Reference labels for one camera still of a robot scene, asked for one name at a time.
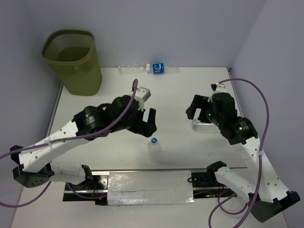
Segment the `clear wide plastic jar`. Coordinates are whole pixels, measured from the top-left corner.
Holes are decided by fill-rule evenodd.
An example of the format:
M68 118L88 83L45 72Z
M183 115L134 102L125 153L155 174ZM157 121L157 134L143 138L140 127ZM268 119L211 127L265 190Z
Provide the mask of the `clear wide plastic jar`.
M212 123L203 123L198 119L192 120L192 129L198 133L217 133L217 127Z

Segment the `bottle blue cap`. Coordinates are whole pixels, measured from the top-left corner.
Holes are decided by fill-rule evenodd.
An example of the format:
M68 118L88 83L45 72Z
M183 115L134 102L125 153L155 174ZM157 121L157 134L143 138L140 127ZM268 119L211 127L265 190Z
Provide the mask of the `bottle blue cap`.
M148 154L152 161L158 162L162 154L162 146L157 138L151 138L147 144Z

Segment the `blue label plastic bottle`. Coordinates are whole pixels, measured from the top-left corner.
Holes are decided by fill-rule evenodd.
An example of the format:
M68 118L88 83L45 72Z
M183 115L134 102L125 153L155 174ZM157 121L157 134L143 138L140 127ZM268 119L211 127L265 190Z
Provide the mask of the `blue label plastic bottle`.
M147 63L145 66L146 66L146 72L154 75L171 74L171 73L179 72L179 68L177 67L176 64L165 65L163 63L157 63L157 64Z

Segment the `clear bottle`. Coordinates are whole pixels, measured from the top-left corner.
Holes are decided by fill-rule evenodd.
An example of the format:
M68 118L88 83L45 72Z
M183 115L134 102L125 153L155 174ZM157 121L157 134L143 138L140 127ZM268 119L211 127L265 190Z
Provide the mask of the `clear bottle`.
M146 72L146 64L121 65L118 67L119 74L132 75Z

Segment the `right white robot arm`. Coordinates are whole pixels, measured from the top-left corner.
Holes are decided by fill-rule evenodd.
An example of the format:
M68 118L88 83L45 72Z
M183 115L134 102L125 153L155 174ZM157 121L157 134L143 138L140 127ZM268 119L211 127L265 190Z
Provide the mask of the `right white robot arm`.
M214 93L211 97L195 95L186 110L193 119L200 109L198 120L214 124L245 162L253 182L234 173L224 162L217 161L207 167L205 177L212 186L227 186L252 206L251 214L259 222L265 222L276 214L300 201L295 191L290 191L280 180L263 151L259 151L260 139L251 121L238 115L235 100L229 93Z

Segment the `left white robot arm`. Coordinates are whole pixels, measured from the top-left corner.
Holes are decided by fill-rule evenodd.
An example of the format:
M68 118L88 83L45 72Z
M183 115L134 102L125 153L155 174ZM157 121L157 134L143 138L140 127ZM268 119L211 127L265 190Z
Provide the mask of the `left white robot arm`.
M128 130L144 137L156 132L156 110L149 110L148 120L143 120L143 104L129 95L115 98L111 103L87 106L57 132L32 146L11 155L17 163L13 178L26 188L53 182L67 182L82 189L92 186L94 178L89 166L66 166L54 160L66 152L85 145L99 137Z

